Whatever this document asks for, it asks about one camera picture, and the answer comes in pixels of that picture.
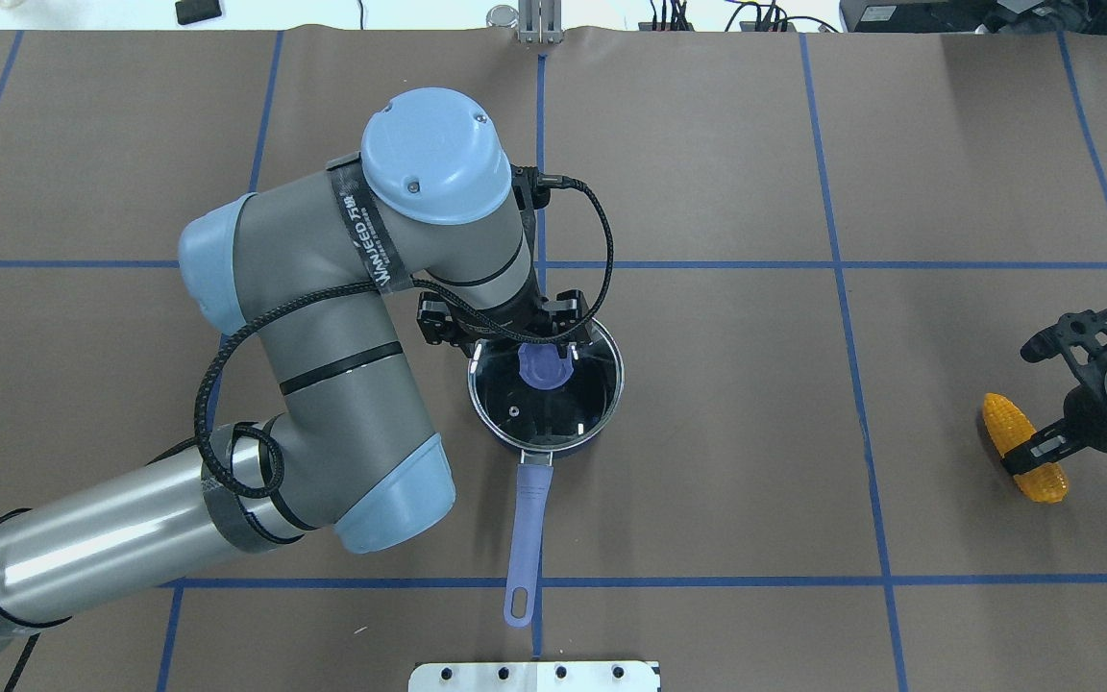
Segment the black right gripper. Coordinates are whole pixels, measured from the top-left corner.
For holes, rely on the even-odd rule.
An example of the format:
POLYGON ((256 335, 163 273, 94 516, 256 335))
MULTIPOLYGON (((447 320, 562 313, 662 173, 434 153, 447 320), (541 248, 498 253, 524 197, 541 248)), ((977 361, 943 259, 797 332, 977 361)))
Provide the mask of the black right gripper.
POLYGON ((1011 477, 1068 458, 1073 443, 1107 453, 1107 400, 1088 389, 1101 386, 1107 373, 1107 309, 1065 312, 1021 347, 1021 358, 1028 363, 1058 357, 1082 385, 1064 399, 1063 419, 1001 453, 1002 468, 1011 477))

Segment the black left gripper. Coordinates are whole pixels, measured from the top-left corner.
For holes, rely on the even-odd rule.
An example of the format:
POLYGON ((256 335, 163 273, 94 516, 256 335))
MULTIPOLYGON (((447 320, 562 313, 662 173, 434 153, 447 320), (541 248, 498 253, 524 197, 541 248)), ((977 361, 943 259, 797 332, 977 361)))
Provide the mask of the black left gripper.
POLYGON ((567 290, 550 299, 539 288, 523 289, 508 304, 492 309, 466 310, 454 303, 457 295, 438 287, 425 290, 418 298, 417 324, 430 345, 448 343, 462 352, 474 352, 483 340, 517 343, 506 333, 550 340, 558 352, 570 347, 587 347, 592 342, 587 299, 580 290, 567 290))

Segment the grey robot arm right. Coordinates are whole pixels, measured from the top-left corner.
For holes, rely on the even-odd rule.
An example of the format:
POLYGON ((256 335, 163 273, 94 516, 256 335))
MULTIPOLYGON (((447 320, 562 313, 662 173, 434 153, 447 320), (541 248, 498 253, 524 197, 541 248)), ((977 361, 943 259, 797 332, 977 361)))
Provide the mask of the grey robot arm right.
POLYGON ((1010 476, 1046 467, 1090 448, 1107 453, 1107 309, 1065 312, 1032 334, 1020 355, 1030 363, 1062 357, 1079 384, 1063 402, 1063 416, 1001 453, 1010 476))

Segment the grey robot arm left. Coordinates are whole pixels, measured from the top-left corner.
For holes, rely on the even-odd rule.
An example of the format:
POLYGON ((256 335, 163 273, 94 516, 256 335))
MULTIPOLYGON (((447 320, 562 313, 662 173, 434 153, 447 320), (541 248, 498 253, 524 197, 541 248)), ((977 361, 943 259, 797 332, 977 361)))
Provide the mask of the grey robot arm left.
POLYGON ((602 302, 542 295, 534 211, 571 176, 515 166, 478 102, 392 97, 360 148, 182 233, 182 280, 224 342, 190 438, 126 476, 0 516, 0 654, 90 608, 332 527, 405 543, 455 486, 386 295, 422 289, 430 343, 588 341, 602 302))

